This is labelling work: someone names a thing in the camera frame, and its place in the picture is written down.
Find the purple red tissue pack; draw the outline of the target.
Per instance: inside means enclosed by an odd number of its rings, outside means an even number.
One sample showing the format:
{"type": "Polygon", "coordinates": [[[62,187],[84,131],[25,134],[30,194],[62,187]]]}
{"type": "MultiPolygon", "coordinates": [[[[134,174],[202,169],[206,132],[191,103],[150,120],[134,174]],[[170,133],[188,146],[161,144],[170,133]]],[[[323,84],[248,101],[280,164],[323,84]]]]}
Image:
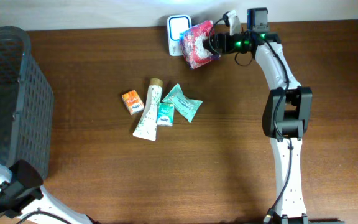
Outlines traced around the purple red tissue pack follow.
{"type": "Polygon", "coordinates": [[[193,70],[220,58],[219,55],[214,55],[203,45],[203,42],[208,40],[212,26],[213,22],[208,20],[180,34],[180,46],[183,57],[193,70]]]}

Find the teal wet wipes pack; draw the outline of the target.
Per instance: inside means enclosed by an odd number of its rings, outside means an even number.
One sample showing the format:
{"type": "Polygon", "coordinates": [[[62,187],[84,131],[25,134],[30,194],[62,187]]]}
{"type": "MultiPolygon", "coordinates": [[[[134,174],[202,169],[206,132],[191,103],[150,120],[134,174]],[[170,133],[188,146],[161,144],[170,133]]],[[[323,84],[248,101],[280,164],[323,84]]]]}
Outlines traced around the teal wet wipes pack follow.
{"type": "Polygon", "coordinates": [[[170,103],[174,108],[188,120],[192,122],[198,108],[203,103],[201,100],[189,99],[183,94],[181,86],[176,84],[162,100],[163,103],[170,103]]]}

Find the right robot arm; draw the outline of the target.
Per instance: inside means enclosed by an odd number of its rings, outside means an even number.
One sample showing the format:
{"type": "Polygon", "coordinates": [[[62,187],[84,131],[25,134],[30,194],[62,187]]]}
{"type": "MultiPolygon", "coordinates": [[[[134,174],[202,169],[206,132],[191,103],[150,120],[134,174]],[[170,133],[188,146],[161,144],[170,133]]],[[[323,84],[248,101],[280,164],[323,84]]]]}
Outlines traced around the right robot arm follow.
{"type": "Polygon", "coordinates": [[[292,74],[278,34],[270,32],[265,7],[247,11],[247,29],[242,30],[236,11],[222,15],[228,33],[211,30],[204,48],[213,55],[250,52],[261,67],[270,90],[262,115],[262,129],[270,139],[277,196],[264,223],[311,224],[301,185],[301,147],[308,129],[313,94],[292,74]]]}

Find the white bamboo print tube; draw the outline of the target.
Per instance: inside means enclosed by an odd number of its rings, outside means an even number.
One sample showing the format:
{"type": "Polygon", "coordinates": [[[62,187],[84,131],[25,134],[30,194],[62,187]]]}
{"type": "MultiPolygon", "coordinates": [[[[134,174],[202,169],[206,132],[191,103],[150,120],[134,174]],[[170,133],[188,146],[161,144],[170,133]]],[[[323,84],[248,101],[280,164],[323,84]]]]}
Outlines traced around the white bamboo print tube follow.
{"type": "Polygon", "coordinates": [[[151,78],[147,91],[146,106],[132,134],[134,137],[149,141],[156,140],[158,105],[161,101],[162,90],[163,81],[158,78],[151,78]]]}

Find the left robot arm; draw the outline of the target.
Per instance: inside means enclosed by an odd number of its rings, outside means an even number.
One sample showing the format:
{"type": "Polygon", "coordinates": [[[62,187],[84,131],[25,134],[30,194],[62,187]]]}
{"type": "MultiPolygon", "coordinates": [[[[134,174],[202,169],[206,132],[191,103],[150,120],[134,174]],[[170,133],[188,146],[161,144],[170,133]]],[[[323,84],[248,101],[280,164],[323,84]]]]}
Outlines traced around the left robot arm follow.
{"type": "Polygon", "coordinates": [[[52,196],[43,186],[39,173],[24,160],[17,161],[10,168],[0,165],[0,218],[4,216],[18,218],[20,223],[97,222],[52,196]]]}

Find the teal pocket tissue pack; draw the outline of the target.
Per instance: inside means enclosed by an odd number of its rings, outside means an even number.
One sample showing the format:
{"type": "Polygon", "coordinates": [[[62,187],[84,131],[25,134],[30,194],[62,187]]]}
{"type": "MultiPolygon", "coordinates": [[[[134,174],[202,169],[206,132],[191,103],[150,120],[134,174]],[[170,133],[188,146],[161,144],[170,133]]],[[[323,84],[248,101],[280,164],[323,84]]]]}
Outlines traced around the teal pocket tissue pack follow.
{"type": "Polygon", "coordinates": [[[174,105],[170,103],[159,103],[157,114],[157,126],[173,126],[174,105]]]}

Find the orange pocket tissue pack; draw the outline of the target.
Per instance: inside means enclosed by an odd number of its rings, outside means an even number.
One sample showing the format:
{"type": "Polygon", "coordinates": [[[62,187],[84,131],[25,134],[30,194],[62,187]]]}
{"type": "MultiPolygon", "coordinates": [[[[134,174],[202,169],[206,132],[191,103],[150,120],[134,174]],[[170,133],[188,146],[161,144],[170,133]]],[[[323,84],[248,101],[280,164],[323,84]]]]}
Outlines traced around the orange pocket tissue pack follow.
{"type": "Polygon", "coordinates": [[[135,90],[131,90],[121,97],[130,115],[139,113],[144,109],[144,103],[135,90]]]}

